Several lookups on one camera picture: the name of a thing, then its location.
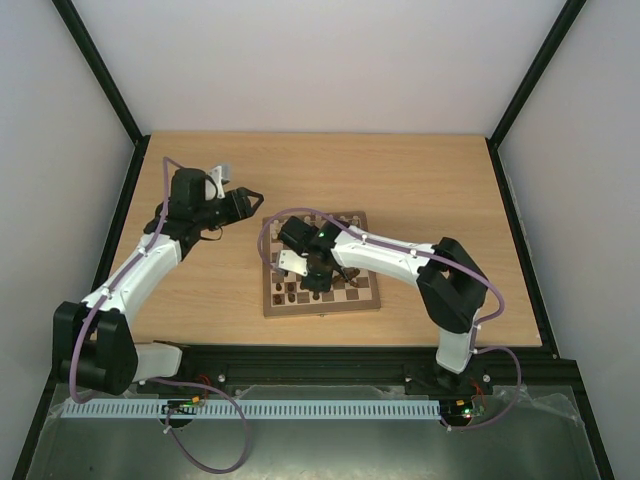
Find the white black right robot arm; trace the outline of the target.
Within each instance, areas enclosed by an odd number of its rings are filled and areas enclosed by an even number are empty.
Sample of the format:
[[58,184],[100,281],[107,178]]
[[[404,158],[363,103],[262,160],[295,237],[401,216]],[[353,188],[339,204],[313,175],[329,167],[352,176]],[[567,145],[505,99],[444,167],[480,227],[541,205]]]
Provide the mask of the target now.
[[285,246],[278,254],[277,268],[300,275],[301,288],[312,293],[330,291],[333,278],[346,278],[349,269],[385,275],[417,288],[428,317],[439,328],[438,384],[455,392],[470,381],[473,323],[485,303],[488,285],[457,241],[409,243],[344,221],[327,221],[318,227],[297,217],[286,220],[277,239]]

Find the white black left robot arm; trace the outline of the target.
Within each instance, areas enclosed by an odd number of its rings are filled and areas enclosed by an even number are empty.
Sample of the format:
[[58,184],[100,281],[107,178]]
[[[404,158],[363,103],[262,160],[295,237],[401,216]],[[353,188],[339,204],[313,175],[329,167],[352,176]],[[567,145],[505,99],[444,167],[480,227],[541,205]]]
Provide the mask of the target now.
[[131,327],[148,297],[204,232],[252,217],[264,201],[245,187],[226,190],[227,165],[163,174],[164,196],[133,252],[78,303],[63,302],[53,317],[53,372],[82,403],[82,388],[122,394],[130,384],[176,375],[180,347],[137,343]]

